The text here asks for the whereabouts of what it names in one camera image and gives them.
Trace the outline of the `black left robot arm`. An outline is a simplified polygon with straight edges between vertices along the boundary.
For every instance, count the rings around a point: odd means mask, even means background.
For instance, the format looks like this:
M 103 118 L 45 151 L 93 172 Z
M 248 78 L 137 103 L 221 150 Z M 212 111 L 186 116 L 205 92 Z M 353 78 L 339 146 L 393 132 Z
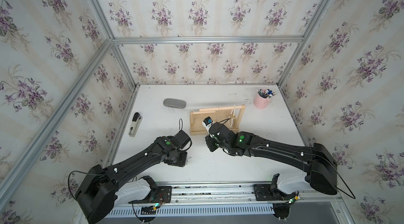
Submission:
M 120 163 L 105 168 L 101 165 L 92 167 L 75 193 L 75 200 L 87 222 L 96 224 L 115 206 L 144 200 L 155 194 L 158 187 L 149 176 L 136 182 L 132 179 L 160 163 L 184 167 L 187 159 L 185 146 L 190 143 L 191 138 L 180 130 L 174 136 L 156 138 L 146 149 Z

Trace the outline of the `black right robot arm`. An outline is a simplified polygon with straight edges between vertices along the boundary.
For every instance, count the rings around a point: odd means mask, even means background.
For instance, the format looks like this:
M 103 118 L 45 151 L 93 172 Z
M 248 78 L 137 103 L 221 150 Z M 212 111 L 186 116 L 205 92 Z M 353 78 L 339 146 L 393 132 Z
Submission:
M 283 181 L 279 181 L 279 176 L 275 175 L 273 180 L 276 181 L 276 191 L 290 195 L 295 191 L 312 188 L 325 195 L 337 194 L 337 162 L 324 145 L 288 145 L 245 131 L 235 133 L 225 124 L 212 121 L 210 117 L 203 120 L 203 126 L 208 132 L 205 141 L 211 152 L 221 148 L 230 156 L 267 158 L 304 172 Z

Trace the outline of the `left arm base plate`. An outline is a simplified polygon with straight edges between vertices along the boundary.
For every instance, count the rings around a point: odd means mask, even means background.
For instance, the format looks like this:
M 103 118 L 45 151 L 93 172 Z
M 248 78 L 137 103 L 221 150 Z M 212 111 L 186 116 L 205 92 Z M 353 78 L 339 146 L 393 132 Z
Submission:
M 133 200 L 129 204 L 167 204 L 171 202 L 172 186 L 159 186 L 157 189 L 152 189 L 150 193 L 142 200 Z

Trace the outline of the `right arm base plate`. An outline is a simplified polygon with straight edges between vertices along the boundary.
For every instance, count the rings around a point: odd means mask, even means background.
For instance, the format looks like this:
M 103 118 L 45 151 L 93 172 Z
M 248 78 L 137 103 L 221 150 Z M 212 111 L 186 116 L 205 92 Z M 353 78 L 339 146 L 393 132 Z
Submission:
M 253 189 L 256 201 L 290 201 L 299 196 L 298 191 L 286 194 L 272 184 L 255 184 Z

